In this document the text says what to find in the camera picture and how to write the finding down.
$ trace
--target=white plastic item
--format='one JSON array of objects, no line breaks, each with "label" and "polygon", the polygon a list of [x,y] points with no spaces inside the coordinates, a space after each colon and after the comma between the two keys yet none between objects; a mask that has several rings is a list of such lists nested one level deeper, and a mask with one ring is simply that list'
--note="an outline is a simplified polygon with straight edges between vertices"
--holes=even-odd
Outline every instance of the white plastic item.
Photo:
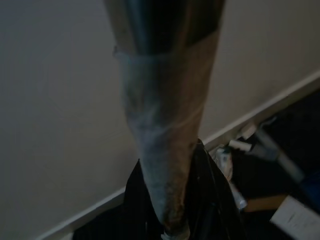
[{"label": "white plastic item", "polygon": [[241,136],[247,140],[257,131],[257,127],[253,122],[250,122],[241,129]]},{"label": "white plastic item", "polygon": [[239,192],[239,190],[236,188],[236,186],[232,182],[229,182],[229,185],[231,188],[231,192],[232,192],[236,207],[239,210],[244,209],[248,205],[248,202],[245,200],[244,196],[242,196],[241,192]]},{"label": "white plastic item", "polygon": [[245,152],[249,152],[251,150],[252,144],[238,141],[238,140],[230,140],[229,147],[232,147],[234,149],[240,149]]}]

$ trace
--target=clutter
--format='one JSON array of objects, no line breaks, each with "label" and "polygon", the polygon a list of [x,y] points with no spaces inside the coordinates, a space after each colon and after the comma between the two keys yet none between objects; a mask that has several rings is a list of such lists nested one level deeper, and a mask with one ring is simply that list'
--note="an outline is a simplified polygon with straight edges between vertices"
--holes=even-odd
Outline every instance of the clutter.
[{"label": "clutter", "polygon": [[277,210],[288,195],[281,194],[276,196],[260,197],[247,200],[246,213]]},{"label": "clutter", "polygon": [[255,135],[266,148],[277,149],[279,151],[279,156],[277,158],[279,165],[296,183],[301,183],[305,178],[305,173],[283,151],[280,150],[274,140],[263,129],[258,129],[255,132]]},{"label": "clutter", "polygon": [[251,151],[246,152],[247,155],[252,155],[267,161],[275,161],[278,158],[279,151],[277,149],[264,147],[260,144],[254,145]]},{"label": "clutter", "polygon": [[219,147],[216,149],[212,158],[218,168],[228,181],[231,181],[233,173],[233,164],[230,149],[227,147]]},{"label": "clutter", "polygon": [[233,175],[233,163],[230,149],[228,147],[220,145],[214,150],[210,151],[209,154],[212,157],[215,164],[217,165],[217,167],[223,173],[225,178],[228,180],[236,207],[239,210],[244,209],[247,206],[247,201],[238,191],[235,185],[231,182]]},{"label": "clutter", "polygon": [[283,201],[270,221],[295,240],[320,239],[320,216],[291,196]]},{"label": "clutter", "polygon": [[253,122],[250,122],[241,129],[240,136],[243,137],[244,140],[247,140],[256,132],[256,130],[256,125]]},{"label": "clutter", "polygon": [[241,151],[249,152],[251,150],[252,144],[238,141],[238,140],[230,140],[229,147],[232,147],[234,149],[239,149]]},{"label": "clutter", "polygon": [[241,192],[239,192],[239,190],[231,181],[229,181],[229,185],[231,188],[231,192],[232,192],[236,207],[239,210],[244,209],[247,206],[247,201],[245,200],[244,196],[242,196]]}]

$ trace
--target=baseboard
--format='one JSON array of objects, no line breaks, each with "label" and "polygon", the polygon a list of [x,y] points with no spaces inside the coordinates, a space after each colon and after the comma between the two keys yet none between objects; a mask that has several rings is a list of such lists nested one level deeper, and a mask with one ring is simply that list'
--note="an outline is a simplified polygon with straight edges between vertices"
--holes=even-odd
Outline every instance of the baseboard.
[{"label": "baseboard", "polygon": [[101,213],[122,204],[124,201],[125,190],[125,187],[121,188],[105,199],[97,202],[95,205],[88,207],[82,212],[74,215],[64,222],[61,222],[56,227],[38,236],[36,240],[71,240],[72,233],[76,229],[90,222]]},{"label": "baseboard", "polygon": [[205,148],[211,150],[219,144],[228,143],[249,122],[258,124],[318,89],[320,89],[320,70],[204,139]]},{"label": "baseboard", "polygon": [[[210,150],[219,144],[228,143],[247,123],[259,123],[318,89],[320,89],[320,70],[204,139],[203,143],[206,149]],[[36,238],[36,240],[68,240],[64,238],[67,235],[72,236],[71,233],[74,230],[88,223],[104,211],[120,205],[123,202],[124,192],[125,188],[123,187],[111,196],[96,203],[94,206],[87,208],[52,228],[50,231]]]}]

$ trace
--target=paper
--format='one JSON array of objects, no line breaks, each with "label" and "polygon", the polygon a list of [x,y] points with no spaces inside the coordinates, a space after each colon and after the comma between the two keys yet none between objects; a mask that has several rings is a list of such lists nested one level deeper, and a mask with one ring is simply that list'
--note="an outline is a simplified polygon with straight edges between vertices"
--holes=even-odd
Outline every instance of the paper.
[{"label": "paper", "polygon": [[288,196],[270,222],[295,240],[320,240],[320,216]]}]

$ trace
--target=white wall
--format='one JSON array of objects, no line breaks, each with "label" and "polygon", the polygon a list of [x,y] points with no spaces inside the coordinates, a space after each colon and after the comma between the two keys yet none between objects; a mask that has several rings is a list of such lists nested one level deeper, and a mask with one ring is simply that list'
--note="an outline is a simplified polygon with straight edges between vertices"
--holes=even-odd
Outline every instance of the white wall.
[{"label": "white wall", "polygon": [[[320,67],[320,1],[229,0],[200,136]],[[0,239],[34,239],[137,160],[100,0],[0,1]]]}]

